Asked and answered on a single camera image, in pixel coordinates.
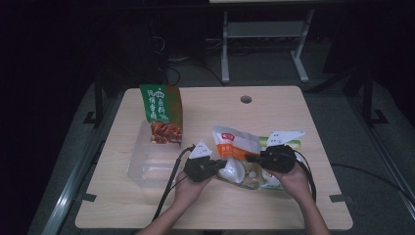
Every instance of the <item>dark background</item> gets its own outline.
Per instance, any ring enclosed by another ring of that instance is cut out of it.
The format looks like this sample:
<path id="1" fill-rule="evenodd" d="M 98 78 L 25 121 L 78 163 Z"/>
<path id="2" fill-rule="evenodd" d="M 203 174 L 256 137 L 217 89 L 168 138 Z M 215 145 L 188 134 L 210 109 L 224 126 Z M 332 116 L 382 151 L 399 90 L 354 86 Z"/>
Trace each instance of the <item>dark background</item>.
<path id="1" fill-rule="evenodd" d="M 181 50 L 201 60 L 205 37 L 221 35 L 221 12 L 187 12 L 180 17 L 169 11 L 100 12 L 88 11 L 79 2 L 87 1 L 0 3 L 4 234 L 26 233 L 77 106 L 97 77 L 109 96 L 140 83 L 163 83 L 158 67 L 169 55 L 154 53 L 154 34 L 165 37 L 170 53 Z M 390 90 L 414 124 L 413 5 L 393 1 L 320 7 L 308 40 L 332 40 L 327 72 L 341 72 L 371 55 L 375 79 Z M 235 15 L 242 20 L 269 15 L 241 16 Z"/>

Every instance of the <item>clear plastic tray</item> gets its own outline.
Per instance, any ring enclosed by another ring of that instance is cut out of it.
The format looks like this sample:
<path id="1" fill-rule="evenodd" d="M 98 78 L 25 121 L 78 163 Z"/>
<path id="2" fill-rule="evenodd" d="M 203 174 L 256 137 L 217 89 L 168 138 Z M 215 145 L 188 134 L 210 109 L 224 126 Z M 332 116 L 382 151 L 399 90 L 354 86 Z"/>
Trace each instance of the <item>clear plastic tray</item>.
<path id="1" fill-rule="evenodd" d="M 181 148 L 179 144 L 151 143 L 151 135 L 151 126 L 144 120 L 138 132 L 127 175 L 140 187 L 163 188 Z"/>

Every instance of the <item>hand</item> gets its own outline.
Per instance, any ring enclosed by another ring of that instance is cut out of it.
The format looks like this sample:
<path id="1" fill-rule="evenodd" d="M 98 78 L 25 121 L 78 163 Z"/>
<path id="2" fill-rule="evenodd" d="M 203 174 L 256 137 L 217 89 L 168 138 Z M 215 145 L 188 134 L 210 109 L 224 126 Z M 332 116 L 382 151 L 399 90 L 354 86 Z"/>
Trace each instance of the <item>hand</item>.
<path id="1" fill-rule="evenodd" d="M 184 171 L 181 171 L 176 177 L 176 182 L 178 183 L 175 186 L 173 204 L 183 210 L 188 209 L 199 199 L 199 196 L 201 196 L 202 191 L 211 179 L 212 177 L 197 183 L 187 177 Z"/>
<path id="2" fill-rule="evenodd" d="M 305 199 L 312 198 L 308 179 L 304 170 L 298 163 L 288 173 L 280 173 L 272 170 L 268 172 L 280 180 L 284 189 L 299 203 Z"/>

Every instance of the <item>person's left hand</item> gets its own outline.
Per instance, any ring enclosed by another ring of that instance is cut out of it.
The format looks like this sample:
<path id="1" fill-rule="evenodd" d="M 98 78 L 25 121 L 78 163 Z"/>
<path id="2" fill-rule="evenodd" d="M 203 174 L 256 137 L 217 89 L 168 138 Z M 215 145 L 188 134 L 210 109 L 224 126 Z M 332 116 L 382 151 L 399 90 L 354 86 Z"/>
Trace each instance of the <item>person's left hand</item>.
<path id="1" fill-rule="evenodd" d="M 173 204 L 184 210 L 188 209 L 198 200 L 199 196 L 201 196 L 202 191 L 208 185 L 211 179 L 212 177 L 197 183 L 187 177 L 187 174 L 184 171 L 181 171 L 176 177 L 176 182 L 178 183 L 175 186 L 175 197 Z"/>

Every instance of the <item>white and orange package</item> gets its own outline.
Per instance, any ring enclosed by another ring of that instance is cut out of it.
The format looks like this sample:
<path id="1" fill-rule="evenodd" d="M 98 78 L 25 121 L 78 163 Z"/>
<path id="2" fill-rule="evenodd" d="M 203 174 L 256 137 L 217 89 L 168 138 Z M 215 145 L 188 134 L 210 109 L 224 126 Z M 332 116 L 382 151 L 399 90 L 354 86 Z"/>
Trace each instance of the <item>white and orange package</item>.
<path id="1" fill-rule="evenodd" d="M 220 158 L 227 161 L 226 167 L 217 173 L 219 179 L 242 188 L 257 189 L 260 185 L 260 166 L 247 162 L 245 155 L 259 156 L 259 137 L 220 125 L 215 125 L 212 132 Z"/>

